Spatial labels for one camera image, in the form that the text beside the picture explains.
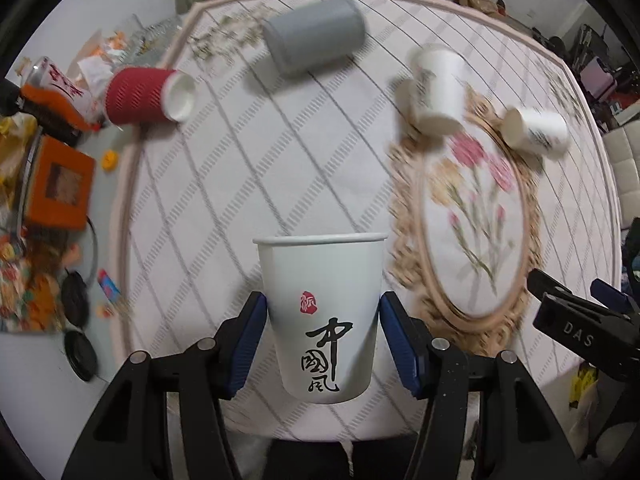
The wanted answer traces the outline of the white paper cup with calligraphy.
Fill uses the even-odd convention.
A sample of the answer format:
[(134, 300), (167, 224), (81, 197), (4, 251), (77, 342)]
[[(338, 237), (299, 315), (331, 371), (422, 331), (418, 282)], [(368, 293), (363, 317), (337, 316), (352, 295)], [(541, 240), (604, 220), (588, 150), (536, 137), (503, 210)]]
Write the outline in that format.
[(385, 233), (256, 238), (285, 390), (313, 404), (370, 385)]

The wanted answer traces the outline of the white paper cup lying sideways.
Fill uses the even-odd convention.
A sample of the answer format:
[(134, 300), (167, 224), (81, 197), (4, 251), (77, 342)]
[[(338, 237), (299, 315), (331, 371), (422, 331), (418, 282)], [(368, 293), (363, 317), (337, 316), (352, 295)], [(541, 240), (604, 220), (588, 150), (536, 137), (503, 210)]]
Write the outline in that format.
[(570, 146), (570, 134), (564, 118), (548, 110), (511, 107), (500, 126), (503, 141), (515, 151), (560, 159)]

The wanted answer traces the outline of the white paper cup with birds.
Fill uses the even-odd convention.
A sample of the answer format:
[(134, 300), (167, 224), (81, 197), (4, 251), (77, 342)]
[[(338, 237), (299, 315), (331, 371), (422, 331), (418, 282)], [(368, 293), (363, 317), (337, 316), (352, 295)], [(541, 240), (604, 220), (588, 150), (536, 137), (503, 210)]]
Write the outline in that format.
[(443, 44), (424, 44), (409, 55), (411, 123), (424, 136), (453, 136), (463, 128), (466, 63)]

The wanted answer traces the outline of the red ribbed paper cup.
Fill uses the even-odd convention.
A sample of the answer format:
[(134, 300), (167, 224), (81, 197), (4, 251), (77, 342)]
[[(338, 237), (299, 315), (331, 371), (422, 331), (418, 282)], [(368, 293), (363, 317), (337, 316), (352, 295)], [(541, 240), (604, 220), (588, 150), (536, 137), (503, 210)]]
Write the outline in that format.
[(195, 80), (180, 70), (125, 67), (108, 83), (104, 114), (114, 125), (185, 122), (196, 101)]

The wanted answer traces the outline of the grey cylindrical cup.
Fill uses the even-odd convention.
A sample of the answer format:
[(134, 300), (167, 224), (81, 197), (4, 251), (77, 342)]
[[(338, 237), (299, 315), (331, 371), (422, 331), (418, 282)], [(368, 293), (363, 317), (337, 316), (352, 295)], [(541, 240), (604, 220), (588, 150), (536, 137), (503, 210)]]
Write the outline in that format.
[(262, 36), (278, 72), (292, 77), (359, 50), (367, 25), (352, 0), (322, 0), (268, 18)]

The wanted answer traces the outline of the black lens cap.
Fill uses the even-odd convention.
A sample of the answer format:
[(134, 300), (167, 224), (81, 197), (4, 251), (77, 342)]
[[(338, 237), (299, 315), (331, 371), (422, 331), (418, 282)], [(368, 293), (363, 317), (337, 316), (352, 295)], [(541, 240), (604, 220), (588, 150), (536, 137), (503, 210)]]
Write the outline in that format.
[(83, 382), (91, 382), (98, 372), (98, 357), (87, 336), (79, 330), (66, 330), (63, 344), (73, 372)]

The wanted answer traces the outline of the white padded chair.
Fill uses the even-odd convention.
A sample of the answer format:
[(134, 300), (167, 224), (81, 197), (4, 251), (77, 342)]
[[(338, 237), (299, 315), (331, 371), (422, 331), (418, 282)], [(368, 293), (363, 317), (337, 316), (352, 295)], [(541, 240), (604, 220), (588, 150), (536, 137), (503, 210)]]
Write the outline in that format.
[(627, 122), (603, 136), (605, 151), (613, 169), (618, 201), (620, 226), (629, 229), (640, 209), (640, 122)]

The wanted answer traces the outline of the orange box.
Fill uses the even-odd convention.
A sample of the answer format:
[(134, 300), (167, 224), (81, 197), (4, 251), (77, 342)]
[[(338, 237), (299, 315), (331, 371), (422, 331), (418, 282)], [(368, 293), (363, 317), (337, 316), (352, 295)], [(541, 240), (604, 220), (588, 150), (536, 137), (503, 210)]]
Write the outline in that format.
[(39, 142), (28, 181), (26, 226), (83, 231), (96, 160), (52, 136)]

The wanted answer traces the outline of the small yellow toy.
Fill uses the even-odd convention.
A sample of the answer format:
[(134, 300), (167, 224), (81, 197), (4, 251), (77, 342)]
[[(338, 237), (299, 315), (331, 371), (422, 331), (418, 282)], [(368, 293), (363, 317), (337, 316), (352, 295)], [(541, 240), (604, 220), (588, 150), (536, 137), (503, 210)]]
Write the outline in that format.
[(101, 167), (105, 172), (114, 171), (117, 168), (119, 154), (114, 150), (106, 150), (101, 159)]

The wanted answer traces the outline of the floral patterned table mat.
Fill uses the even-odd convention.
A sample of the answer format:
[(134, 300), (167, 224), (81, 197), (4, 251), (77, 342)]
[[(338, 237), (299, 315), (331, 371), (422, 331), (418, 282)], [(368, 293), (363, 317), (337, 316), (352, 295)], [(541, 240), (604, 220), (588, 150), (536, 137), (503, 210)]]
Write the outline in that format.
[(321, 0), (217, 0), (195, 9), (167, 65), (192, 76), (182, 126), (134, 129), (119, 163), (111, 272), (129, 313), (111, 328), (116, 361), (164, 356), (235, 316), (262, 284), (258, 236), (384, 232), (383, 285), (414, 316), (426, 304), (404, 285), (393, 164), (408, 132), (400, 87), (419, 44), (468, 63), (488, 110), (524, 105), (567, 122), (554, 162), (523, 157), (529, 247), (554, 278), (586, 294), (620, 281), (620, 212), (600, 130), (570, 68), (512, 27), (444, 0), (354, 0), (367, 22), (348, 60), (286, 80), (260, 32), (273, 13)]

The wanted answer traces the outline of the red white snack package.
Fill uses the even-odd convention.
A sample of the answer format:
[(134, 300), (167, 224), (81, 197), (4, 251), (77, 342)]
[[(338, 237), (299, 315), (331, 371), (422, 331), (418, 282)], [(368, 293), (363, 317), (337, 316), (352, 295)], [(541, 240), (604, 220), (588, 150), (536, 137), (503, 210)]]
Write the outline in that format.
[(21, 92), (26, 100), (44, 107), (80, 131), (99, 131), (102, 127), (100, 103), (43, 56), (28, 62), (23, 70)]

